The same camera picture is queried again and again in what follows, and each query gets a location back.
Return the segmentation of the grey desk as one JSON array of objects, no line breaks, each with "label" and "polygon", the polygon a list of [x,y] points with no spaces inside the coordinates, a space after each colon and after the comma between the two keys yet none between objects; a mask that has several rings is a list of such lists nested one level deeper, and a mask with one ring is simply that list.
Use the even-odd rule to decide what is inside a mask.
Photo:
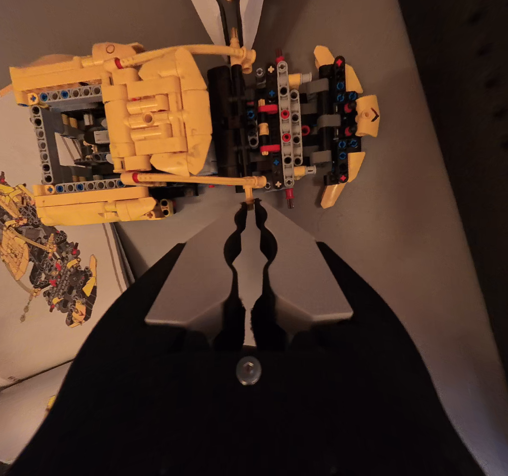
[{"label": "grey desk", "polygon": [[[147,49],[205,43],[191,0],[1,0],[1,84],[8,68],[93,43]],[[288,51],[297,70],[327,45],[351,61],[381,110],[380,133],[334,208],[305,179],[294,210],[389,303],[429,366],[448,415],[489,475],[507,475],[507,391],[477,273],[398,0],[264,0],[258,57]]]}]

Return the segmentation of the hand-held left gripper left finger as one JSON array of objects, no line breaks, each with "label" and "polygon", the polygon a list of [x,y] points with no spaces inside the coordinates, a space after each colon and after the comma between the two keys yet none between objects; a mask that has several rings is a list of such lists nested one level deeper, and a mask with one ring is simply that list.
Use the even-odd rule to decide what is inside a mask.
[{"label": "hand-held left gripper left finger", "polygon": [[244,203],[190,238],[145,317],[148,325],[201,333],[218,350],[244,345],[244,306],[234,261],[242,251]]}]

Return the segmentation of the yellow toy brick car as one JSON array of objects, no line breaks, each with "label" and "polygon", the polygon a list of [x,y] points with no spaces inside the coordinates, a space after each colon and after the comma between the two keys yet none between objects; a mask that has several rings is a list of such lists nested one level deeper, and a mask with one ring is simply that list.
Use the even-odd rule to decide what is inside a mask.
[{"label": "yellow toy brick car", "polygon": [[10,67],[29,109],[41,183],[33,210],[48,226],[157,220],[199,186],[285,193],[327,166],[320,206],[334,206],[378,134],[375,95],[352,66],[318,45],[317,78],[290,73],[282,53],[248,86],[256,52],[230,45],[145,51],[98,43],[89,56],[51,55]]}]

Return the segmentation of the instruction booklet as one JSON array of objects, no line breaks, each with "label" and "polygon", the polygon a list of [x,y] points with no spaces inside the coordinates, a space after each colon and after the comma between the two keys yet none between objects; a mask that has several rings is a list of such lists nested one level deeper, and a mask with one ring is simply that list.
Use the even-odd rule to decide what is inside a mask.
[{"label": "instruction booklet", "polygon": [[46,143],[32,116],[1,90],[1,386],[71,360],[129,285],[112,224],[42,223]]}]

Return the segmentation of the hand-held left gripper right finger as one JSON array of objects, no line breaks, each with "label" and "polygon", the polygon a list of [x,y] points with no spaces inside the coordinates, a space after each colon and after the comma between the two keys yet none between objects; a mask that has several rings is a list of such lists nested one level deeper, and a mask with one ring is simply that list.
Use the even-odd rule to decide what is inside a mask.
[{"label": "hand-held left gripper right finger", "polygon": [[285,350],[301,332],[349,320],[352,307],[316,239],[261,200],[255,200],[255,221],[266,258],[262,293],[251,311],[257,348]]}]

